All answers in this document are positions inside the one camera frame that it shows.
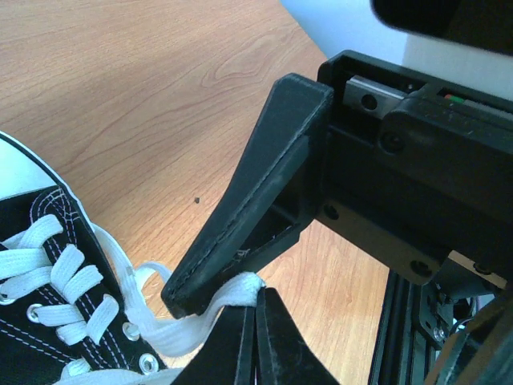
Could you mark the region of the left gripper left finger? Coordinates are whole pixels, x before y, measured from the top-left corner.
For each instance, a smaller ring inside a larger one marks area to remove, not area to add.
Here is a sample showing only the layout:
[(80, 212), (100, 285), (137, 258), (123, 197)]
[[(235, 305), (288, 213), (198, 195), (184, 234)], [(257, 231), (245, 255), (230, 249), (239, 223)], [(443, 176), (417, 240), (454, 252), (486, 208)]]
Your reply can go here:
[(227, 306), (173, 384), (247, 383), (247, 308)]

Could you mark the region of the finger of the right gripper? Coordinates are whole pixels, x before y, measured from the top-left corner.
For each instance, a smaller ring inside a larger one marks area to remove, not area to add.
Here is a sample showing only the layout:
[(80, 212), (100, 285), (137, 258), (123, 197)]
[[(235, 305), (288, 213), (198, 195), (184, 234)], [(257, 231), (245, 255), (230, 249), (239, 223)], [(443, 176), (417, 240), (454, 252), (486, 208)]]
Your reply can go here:
[(162, 290), (172, 316), (202, 314), (224, 283), (298, 242), (321, 201), (333, 95), (298, 74), (273, 84), (224, 195)]

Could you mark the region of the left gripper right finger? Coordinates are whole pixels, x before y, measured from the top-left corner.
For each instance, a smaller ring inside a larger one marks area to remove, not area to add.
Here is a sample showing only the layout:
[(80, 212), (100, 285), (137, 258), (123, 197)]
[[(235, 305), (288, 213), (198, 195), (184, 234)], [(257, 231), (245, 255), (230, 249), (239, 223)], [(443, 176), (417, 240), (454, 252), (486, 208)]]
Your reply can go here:
[(255, 338), (257, 384), (338, 383), (309, 349), (274, 288), (258, 294)]

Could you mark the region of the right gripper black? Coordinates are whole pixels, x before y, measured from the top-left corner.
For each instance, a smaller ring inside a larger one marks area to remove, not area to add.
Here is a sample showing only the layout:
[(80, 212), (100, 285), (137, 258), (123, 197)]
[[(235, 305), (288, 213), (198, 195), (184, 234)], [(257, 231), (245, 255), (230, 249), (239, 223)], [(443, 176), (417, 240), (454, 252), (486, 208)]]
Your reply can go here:
[(512, 279), (512, 100), (343, 51), (319, 221), (414, 284), (453, 254)]

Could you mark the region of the white shoelace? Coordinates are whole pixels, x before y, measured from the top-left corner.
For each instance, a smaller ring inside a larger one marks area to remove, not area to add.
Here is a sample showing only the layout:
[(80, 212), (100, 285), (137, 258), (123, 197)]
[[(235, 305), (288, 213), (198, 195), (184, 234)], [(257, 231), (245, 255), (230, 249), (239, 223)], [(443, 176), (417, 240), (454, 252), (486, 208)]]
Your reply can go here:
[[(189, 316), (180, 320), (160, 319), (147, 306), (143, 296), (143, 285), (153, 274), (168, 280), (171, 271), (158, 262), (147, 262), (134, 267), (115, 239), (100, 227), (94, 227), (99, 241), (105, 245), (106, 254), (114, 268), (125, 301), (127, 319), (136, 325), (139, 335), (148, 342), (159, 357), (180, 357), (195, 350), (210, 335), (216, 316), (226, 306), (254, 307), (257, 294), (264, 282), (254, 273), (242, 273), (227, 281), (214, 294), (206, 311), (200, 316)], [(176, 368), (169, 369), (171, 383), (179, 374)]]

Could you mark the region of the black white canvas sneaker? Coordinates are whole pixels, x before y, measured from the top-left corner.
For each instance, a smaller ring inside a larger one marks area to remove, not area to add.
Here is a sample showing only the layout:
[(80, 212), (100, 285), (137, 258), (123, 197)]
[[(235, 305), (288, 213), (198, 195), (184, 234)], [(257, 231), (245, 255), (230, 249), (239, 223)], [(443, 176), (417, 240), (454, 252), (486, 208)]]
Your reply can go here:
[(82, 204), (29, 148), (1, 136), (1, 381), (153, 384), (166, 364), (127, 319)]

